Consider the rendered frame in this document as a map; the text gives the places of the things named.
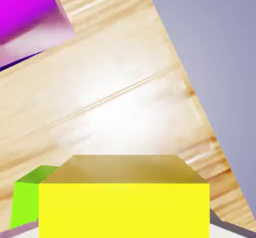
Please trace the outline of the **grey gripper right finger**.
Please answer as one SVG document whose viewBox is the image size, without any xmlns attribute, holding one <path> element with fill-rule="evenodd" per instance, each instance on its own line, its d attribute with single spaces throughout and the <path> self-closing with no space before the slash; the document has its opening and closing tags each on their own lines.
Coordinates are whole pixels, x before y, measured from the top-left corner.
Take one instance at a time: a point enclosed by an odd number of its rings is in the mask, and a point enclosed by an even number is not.
<svg viewBox="0 0 256 238">
<path fill-rule="evenodd" d="M 222 221 L 210 209 L 209 238 L 256 238 L 256 232 Z"/>
</svg>

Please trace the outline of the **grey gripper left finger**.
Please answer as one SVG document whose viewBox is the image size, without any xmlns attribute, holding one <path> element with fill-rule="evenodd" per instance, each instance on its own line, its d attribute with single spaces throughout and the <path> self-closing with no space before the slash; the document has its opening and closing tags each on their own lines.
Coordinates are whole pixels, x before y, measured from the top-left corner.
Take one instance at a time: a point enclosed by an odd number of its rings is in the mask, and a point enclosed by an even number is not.
<svg viewBox="0 0 256 238">
<path fill-rule="evenodd" d="M 39 238 L 39 220 L 0 232 L 0 238 Z"/>
</svg>

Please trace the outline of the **small yellow cube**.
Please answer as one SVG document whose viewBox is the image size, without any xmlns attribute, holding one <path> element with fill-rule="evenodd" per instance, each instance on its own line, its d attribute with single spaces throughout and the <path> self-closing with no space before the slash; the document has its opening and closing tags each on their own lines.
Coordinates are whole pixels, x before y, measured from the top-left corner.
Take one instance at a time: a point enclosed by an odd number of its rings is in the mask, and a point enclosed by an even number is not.
<svg viewBox="0 0 256 238">
<path fill-rule="evenodd" d="M 39 238 L 210 238 L 210 185 L 176 155 L 75 155 L 38 186 Z"/>
</svg>

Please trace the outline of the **small green cube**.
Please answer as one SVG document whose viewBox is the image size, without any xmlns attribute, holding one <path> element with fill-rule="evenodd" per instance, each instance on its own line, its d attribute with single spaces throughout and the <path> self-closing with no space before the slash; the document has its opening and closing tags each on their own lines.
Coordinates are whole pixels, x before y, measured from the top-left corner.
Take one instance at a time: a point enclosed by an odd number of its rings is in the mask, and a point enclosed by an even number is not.
<svg viewBox="0 0 256 238">
<path fill-rule="evenodd" d="M 35 222 L 39 217 L 39 184 L 57 169 L 40 165 L 14 183 L 10 228 Z"/>
</svg>

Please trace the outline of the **large magenta box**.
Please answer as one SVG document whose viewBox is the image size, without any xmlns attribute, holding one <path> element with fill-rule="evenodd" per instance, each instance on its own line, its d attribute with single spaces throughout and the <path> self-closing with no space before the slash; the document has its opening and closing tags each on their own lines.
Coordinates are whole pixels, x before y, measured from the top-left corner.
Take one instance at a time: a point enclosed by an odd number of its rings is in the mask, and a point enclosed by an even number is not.
<svg viewBox="0 0 256 238">
<path fill-rule="evenodd" d="M 60 0 L 0 0 L 0 72 L 75 35 Z"/>
</svg>

